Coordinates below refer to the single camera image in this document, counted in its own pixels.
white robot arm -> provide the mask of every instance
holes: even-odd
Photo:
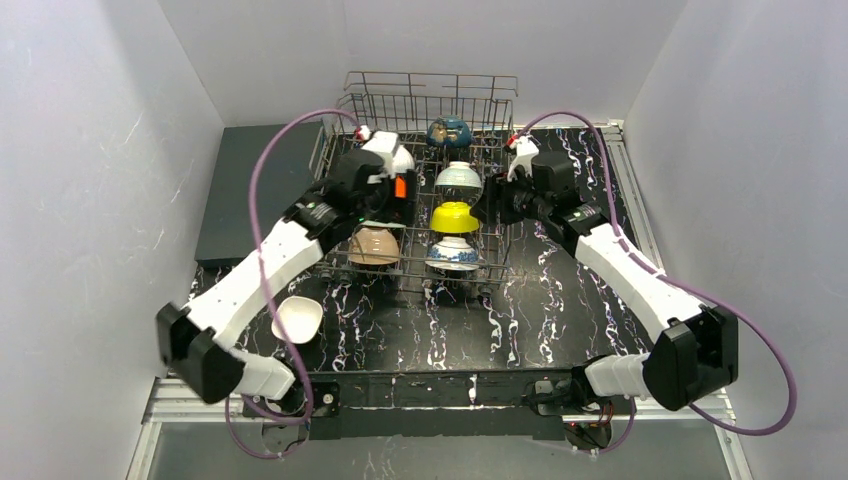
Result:
[[[659,280],[630,255],[659,271],[629,240],[615,234],[603,210],[581,200],[573,163],[564,152],[539,153],[529,137],[513,138],[506,174],[486,179],[472,214],[485,223],[540,221],[548,236],[594,270],[642,323],[650,354],[602,356],[572,369],[572,405],[613,395],[653,397],[679,410],[738,376],[738,319],[726,309]],[[622,249],[620,242],[627,245]],[[553,392],[552,397],[563,397]]]
[[[412,156],[396,133],[372,135],[365,127],[360,133],[368,142],[339,158],[327,180],[307,190],[263,240],[262,258],[275,294],[364,220],[411,221],[417,184]],[[207,403],[233,392],[279,400],[294,383],[294,374],[279,360],[235,347],[265,306],[259,278],[254,250],[202,295],[179,309],[165,305],[157,314],[163,362]]]

white wall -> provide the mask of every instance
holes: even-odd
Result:
[[[685,0],[160,0],[227,125],[335,104],[349,70],[516,75],[516,120],[623,118]]]
[[[142,0],[5,2],[0,112],[0,477],[123,478],[223,124]]]
[[[625,122],[663,257],[743,308],[794,366],[789,428],[743,446],[757,478],[844,478],[848,5],[690,2]],[[747,330],[732,401],[765,426],[786,387]]]

dark blue bowl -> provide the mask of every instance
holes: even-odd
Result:
[[[443,115],[427,129],[427,145],[433,147],[464,148],[472,143],[471,129],[456,115]]]

metal wire basket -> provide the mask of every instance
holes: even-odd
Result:
[[[475,293],[491,295],[506,281],[510,249],[510,227],[483,226],[466,240],[477,250],[476,270],[457,272],[428,266],[427,254],[442,234],[430,230],[430,215],[438,206],[433,184],[449,161],[466,161],[485,178],[508,167],[503,151],[512,130],[512,100],[518,96],[518,79],[512,76],[462,75],[395,72],[350,72],[347,92],[337,107],[350,111],[359,124],[397,132],[412,154],[418,175],[415,224],[391,229],[398,240],[397,263],[363,266],[351,262],[350,241],[342,243],[316,266],[321,278],[342,284],[357,275],[400,277],[398,287],[419,290],[426,282],[451,282],[473,287]],[[466,149],[432,147],[426,143],[430,123],[442,115],[457,115],[470,127],[473,144]],[[330,171],[333,162],[360,145],[353,136],[355,127],[340,118],[325,120],[321,148],[310,168],[315,179]]]

ceramic bowl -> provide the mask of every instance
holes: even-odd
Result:
[[[306,343],[318,333],[324,309],[321,304],[311,298],[292,296],[283,300],[277,308],[277,315],[286,329],[286,335],[292,343]],[[271,333],[283,340],[277,322],[271,324]]]
[[[483,182],[468,162],[450,162],[436,177],[435,188],[441,202],[474,205],[483,193]]]
[[[427,145],[464,148],[474,142],[468,124],[456,115],[442,115],[427,129]]]
[[[360,228],[350,240],[350,253],[350,261],[360,265],[389,265],[400,259],[397,240],[385,228]]]
[[[480,222],[471,216],[471,207],[463,202],[445,202],[430,217],[430,229],[439,233],[469,233],[480,228]]]
[[[479,265],[453,263],[477,262],[480,260],[477,251],[462,237],[446,236],[441,242],[430,247],[430,251],[427,252],[427,258],[429,258],[425,262],[427,265],[441,270],[469,272],[480,268]]]

